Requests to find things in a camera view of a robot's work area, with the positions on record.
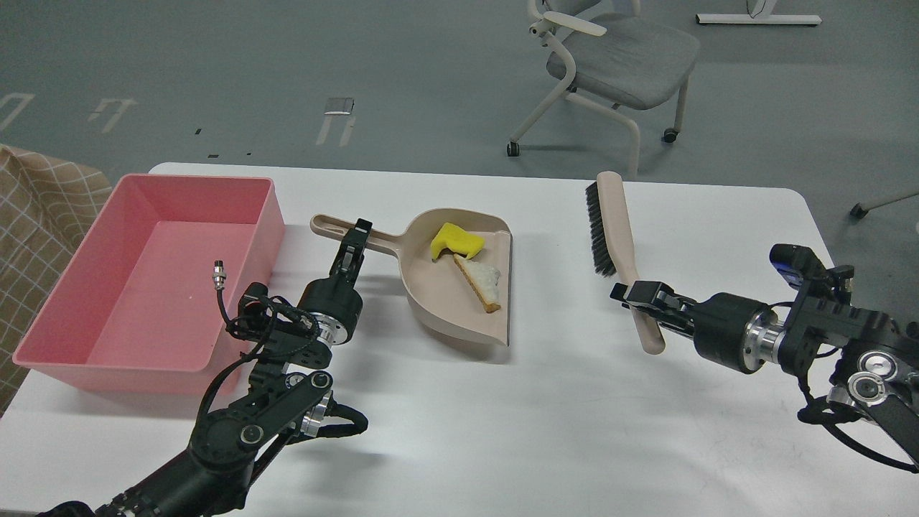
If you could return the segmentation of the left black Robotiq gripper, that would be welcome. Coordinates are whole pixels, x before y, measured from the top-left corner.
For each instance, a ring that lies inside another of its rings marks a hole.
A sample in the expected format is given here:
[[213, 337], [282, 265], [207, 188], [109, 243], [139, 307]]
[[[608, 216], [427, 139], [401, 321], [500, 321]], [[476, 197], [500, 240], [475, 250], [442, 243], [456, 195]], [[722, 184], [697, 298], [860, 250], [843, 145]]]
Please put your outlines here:
[[363, 265], [371, 230], [370, 220], [358, 218], [342, 237], [330, 277], [311, 281], [297, 302], [299, 310], [313, 315], [319, 322], [319, 341], [328, 347], [347, 343], [357, 327], [363, 300], [354, 284]]

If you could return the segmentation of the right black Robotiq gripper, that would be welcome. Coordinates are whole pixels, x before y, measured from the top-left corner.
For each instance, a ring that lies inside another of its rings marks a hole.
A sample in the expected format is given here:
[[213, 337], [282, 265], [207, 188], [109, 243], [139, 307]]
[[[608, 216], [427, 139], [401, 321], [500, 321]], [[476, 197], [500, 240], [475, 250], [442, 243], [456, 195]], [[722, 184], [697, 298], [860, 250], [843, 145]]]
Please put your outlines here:
[[778, 363], [783, 325], [764, 302], [728, 292], [698, 302], [660, 281], [615, 284], [610, 297], [650, 315], [662, 328], [693, 338], [700, 357], [737, 372], [751, 374], [765, 361]]

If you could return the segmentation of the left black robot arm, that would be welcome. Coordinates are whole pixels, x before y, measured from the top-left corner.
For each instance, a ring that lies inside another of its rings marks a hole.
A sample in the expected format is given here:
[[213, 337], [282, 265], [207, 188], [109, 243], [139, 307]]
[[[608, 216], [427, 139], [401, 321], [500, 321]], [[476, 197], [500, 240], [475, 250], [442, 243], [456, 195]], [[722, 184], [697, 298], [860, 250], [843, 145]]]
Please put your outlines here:
[[220, 371], [197, 410], [187, 448], [110, 503], [67, 501], [49, 516], [213, 516], [243, 508], [252, 485], [292, 444], [355, 436], [358, 410], [334, 399], [332, 347], [351, 340], [363, 301], [355, 290], [372, 225], [345, 229], [329, 274], [296, 304], [254, 282], [226, 318], [230, 336], [255, 343]]

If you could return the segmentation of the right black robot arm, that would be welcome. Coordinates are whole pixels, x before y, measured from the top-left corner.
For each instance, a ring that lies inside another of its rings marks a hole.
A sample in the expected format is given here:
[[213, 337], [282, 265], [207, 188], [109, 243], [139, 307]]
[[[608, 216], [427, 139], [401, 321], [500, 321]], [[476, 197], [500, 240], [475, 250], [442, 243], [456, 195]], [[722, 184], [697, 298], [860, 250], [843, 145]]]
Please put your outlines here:
[[700, 357], [751, 374], [774, 363], [795, 377], [801, 422], [887, 467], [917, 472], [917, 324], [851, 304], [854, 268], [826, 268], [810, 248], [775, 244], [769, 261], [797, 292], [775, 305], [719, 292], [698, 302], [659, 281], [611, 297], [689, 338]]

